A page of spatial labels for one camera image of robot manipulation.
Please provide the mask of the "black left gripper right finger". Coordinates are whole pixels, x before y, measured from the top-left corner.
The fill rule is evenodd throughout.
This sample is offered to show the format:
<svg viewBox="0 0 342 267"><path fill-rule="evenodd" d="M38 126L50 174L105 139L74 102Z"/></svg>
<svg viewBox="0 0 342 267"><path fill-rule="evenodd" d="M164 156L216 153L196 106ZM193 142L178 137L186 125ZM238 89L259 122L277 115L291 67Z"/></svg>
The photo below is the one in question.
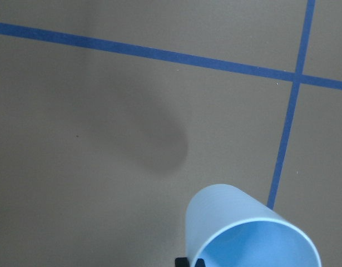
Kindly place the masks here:
<svg viewBox="0 0 342 267"><path fill-rule="evenodd" d="M201 258L197 259L197 261L195 263L195 267L205 267L205 266L206 265L205 265L204 259L201 259Z"/></svg>

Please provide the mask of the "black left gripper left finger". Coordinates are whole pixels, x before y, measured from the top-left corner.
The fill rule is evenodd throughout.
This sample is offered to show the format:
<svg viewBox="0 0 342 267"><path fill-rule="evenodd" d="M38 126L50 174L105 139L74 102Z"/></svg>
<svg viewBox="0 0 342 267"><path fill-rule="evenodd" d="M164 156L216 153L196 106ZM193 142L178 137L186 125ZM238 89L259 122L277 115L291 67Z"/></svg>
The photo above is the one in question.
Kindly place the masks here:
<svg viewBox="0 0 342 267"><path fill-rule="evenodd" d="M175 267L189 267L189 260L186 257L176 258Z"/></svg>

